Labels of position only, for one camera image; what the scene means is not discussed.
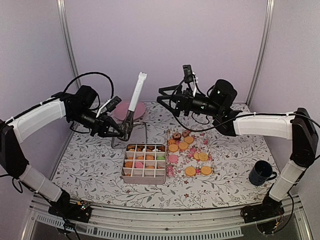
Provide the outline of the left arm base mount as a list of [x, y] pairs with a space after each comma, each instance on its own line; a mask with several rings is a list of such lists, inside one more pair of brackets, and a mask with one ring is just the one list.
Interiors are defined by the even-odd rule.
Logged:
[[67, 201], [51, 202], [48, 213], [67, 220], [88, 223], [92, 215], [92, 208], [82, 204]]

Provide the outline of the green sandwich cookie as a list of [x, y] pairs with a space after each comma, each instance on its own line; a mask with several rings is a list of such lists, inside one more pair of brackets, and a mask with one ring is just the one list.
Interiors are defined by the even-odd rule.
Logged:
[[163, 155], [157, 156], [156, 159], [159, 160], [159, 161], [165, 161], [166, 160], [165, 156], [163, 156]]

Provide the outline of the metal tongs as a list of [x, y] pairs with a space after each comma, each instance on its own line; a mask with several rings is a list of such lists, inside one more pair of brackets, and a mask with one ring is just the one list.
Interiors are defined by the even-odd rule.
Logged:
[[140, 72], [138, 75], [138, 79], [128, 106], [128, 110], [125, 116], [125, 119], [121, 123], [121, 128], [124, 135], [120, 138], [120, 140], [127, 141], [129, 134], [132, 131], [133, 123], [134, 123], [134, 114], [138, 105], [138, 101], [142, 92], [143, 85], [147, 79], [147, 73]]

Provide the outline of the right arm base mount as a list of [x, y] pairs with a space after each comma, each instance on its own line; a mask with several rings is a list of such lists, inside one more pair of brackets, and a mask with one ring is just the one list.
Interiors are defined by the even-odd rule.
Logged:
[[284, 213], [282, 206], [267, 209], [261, 204], [247, 205], [240, 210], [245, 223], [263, 221], [256, 224], [257, 230], [263, 235], [273, 235], [276, 232]]

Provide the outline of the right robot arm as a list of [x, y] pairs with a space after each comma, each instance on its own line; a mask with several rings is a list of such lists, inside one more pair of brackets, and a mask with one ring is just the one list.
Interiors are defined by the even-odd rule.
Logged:
[[232, 84], [218, 79], [209, 89], [208, 95], [193, 92], [191, 87], [182, 89], [178, 85], [162, 87], [156, 101], [170, 111], [175, 118], [184, 112], [193, 112], [213, 118], [213, 129], [229, 137], [265, 136], [292, 141], [292, 153], [280, 177], [269, 189], [265, 202], [259, 206], [262, 218], [269, 218], [278, 210], [278, 203], [296, 185], [304, 172], [319, 158], [316, 155], [319, 135], [317, 122], [310, 118], [305, 108], [286, 113], [254, 113], [232, 110], [237, 96]]

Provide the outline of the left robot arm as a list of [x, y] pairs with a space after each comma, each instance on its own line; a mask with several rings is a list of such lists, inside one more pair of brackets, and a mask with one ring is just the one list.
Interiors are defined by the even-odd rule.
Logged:
[[80, 124], [90, 136], [121, 137], [123, 131], [109, 115], [121, 102], [112, 96], [99, 110], [91, 106], [98, 94], [90, 86], [82, 86], [75, 94], [66, 91], [52, 95], [21, 116], [0, 123], [0, 164], [6, 173], [31, 191], [43, 196], [63, 216], [74, 213], [70, 195], [52, 183], [44, 173], [32, 166], [31, 157], [40, 166], [58, 155], [62, 144], [60, 130], [51, 130], [54, 122], [65, 118], [72, 125]]

